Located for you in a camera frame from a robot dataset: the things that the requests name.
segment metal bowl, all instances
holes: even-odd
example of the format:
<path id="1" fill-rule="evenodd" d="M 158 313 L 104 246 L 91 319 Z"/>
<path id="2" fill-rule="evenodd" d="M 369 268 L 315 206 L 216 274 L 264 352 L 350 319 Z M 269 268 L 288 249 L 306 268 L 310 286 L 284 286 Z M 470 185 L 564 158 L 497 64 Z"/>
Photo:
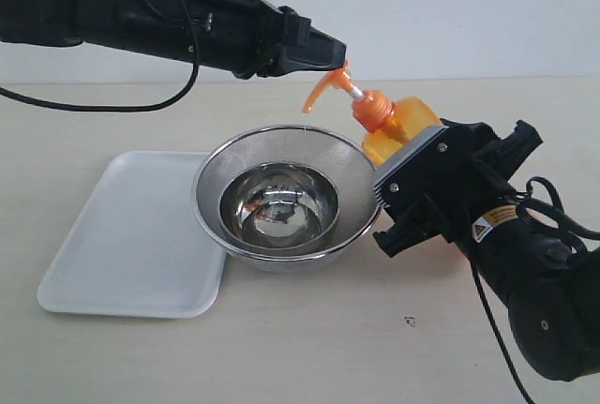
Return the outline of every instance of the metal bowl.
<path id="1" fill-rule="evenodd" d="M 243 201 L 228 197 L 234 189 L 243 188 L 244 177 L 247 180 L 248 175 L 253 176 L 252 172 L 266 165 L 292 165 L 294 173 L 304 168 L 309 172 L 307 178 L 292 176 L 301 184 L 305 181 L 304 191 L 307 191 L 306 183 L 314 181 L 315 177 L 326 178 L 326 181 L 319 181 L 321 189 L 309 187 L 313 191 L 326 190 L 327 182 L 335 190 L 335 193 L 318 192 L 320 197 L 329 200 L 331 195 L 336 196 L 337 221 L 329 225 L 329 230 L 321 230 L 319 236 L 306 242 L 314 243 L 308 251 L 264 247 L 262 242 L 256 241 L 249 244 L 236 235 L 236 212 L 225 212 L 229 222 L 227 218 L 221 218 L 224 215 L 221 205 L 233 209 L 238 205 L 233 202 Z M 290 125 L 261 127 L 228 140 L 209 155 L 194 182 L 194 213 L 206 233 L 237 259 L 269 271 L 312 269 L 336 259 L 349 244 L 368 231 L 379 215 L 380 208 L 372 191 L 374 172 L 375 167 L 358 145 L 325 129 Z M 325 229 L 327 219 L 324 213 L 321 215 L 320 222 Z"/>
<path id="2" fill-rule="evenodd" d="M 242 172 L 221 196 L 229 241 L 270 256 L 298 256 L 327 242 L 339 219 L 338 190 L 322 173 L 271 162 Z"/>

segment soap dispenser bottle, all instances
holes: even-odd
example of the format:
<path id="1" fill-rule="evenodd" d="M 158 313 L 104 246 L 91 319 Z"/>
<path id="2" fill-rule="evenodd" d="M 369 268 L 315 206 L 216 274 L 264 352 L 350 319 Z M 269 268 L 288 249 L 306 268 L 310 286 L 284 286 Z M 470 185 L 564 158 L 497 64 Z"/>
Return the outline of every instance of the soap dispenser bottle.
<path id="1" fill-rule="evenodd" d="M 352 97 L 353 116 L 367 130 L 363 151 L 378 167 L 423 129 L 442 124 L 419 97 L 394 102 L 381 90 L 362 91 L 353 83 L 347 61 L 343 68 L 328 72 L 317 83 L 304 105 L 304 113 L 311 111 L 317 98 L 330 85 Z"/>

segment table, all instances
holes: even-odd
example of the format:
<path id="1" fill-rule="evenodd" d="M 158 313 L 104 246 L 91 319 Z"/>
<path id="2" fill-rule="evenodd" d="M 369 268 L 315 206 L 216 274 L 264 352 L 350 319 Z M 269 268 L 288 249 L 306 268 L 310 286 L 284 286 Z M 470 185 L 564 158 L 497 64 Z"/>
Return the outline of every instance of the table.
<path id="1" fill-rule="evenodd" d="M 545 144 L 517 174 L 551 179 L 566 209 L 600 228 L 600 80 L 540 78 L 371 82 L 418 95 L 457 121 L 500 135 L 518 119 Z M 277 276 L 229 259 L 214 306 L 188 321 L 53 315 L 40 280 L 108 162 L 129 150 L 211 150 L 275 123 L 328 127 L 360 141 L 348 98 L 327 92 L 300 113 L 311 83 L 198 84 L 172 108 L 86 114 L 0 102 L 0 402 L 522 402 L 467 262 L 440 239 L 388 259 L 370 235 L 314 274 Z M 143 104 L 177 85 L 38 85 L 16 90 L 74 103 Z M 389 224 L 382 217 L 375 229 Z M 527 388 L 539 403 L 595 402 L 600 376 L 548 382 L 524 362 L 490 296 Z"/>

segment white tray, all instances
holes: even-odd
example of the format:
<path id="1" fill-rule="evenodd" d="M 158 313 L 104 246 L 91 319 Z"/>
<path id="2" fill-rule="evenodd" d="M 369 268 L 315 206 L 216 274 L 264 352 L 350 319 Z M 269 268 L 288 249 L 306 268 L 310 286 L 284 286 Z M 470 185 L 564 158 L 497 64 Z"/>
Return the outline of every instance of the white tray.
<path id="1" fill-rule="evenodd" d="M 102 175 L 37 290 L 50 312 L 193 318 L 217 298 L 225 253 L 190 199 L 206 154 L 136 151 Z"/>

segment yellow warning sticker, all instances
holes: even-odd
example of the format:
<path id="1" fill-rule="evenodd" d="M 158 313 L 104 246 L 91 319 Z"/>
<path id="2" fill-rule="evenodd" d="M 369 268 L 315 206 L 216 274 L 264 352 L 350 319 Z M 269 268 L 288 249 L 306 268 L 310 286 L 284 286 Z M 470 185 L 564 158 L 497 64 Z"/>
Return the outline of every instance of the yellow warning sticker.
<path id="1" fill-rule="evenodd" d="M 502 207 L 496 207 L 495 209 L 486 212 L 480 216 L 472 224 L 472 238 L 477 243 L 481 243 L 484 238 L 488 236 L 495 228 L 510 221 L 511 219 L 517 219 L 517 207 L 514 205 L 503 205 Z"/>

